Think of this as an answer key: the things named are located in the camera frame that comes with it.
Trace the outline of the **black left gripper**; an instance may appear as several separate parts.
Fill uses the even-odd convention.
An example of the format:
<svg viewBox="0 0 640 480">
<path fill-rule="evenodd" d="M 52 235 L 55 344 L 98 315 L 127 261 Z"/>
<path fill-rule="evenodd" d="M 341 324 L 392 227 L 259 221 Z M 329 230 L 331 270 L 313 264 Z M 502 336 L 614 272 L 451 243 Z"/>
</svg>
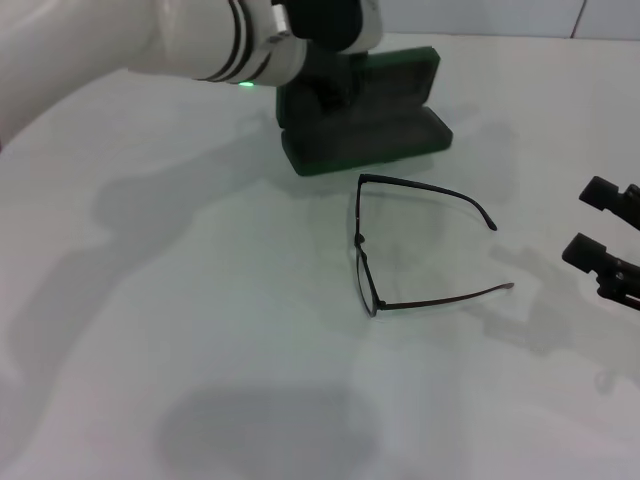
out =
<svg viewBox="0 0 640 480">
<path fill-rule="evenodd" d="M 361 68 L 369 53 L 341 54 L 307 43 L 299 74 L 299 112 L 360 112 L 363 109 Z"/>
</svg>

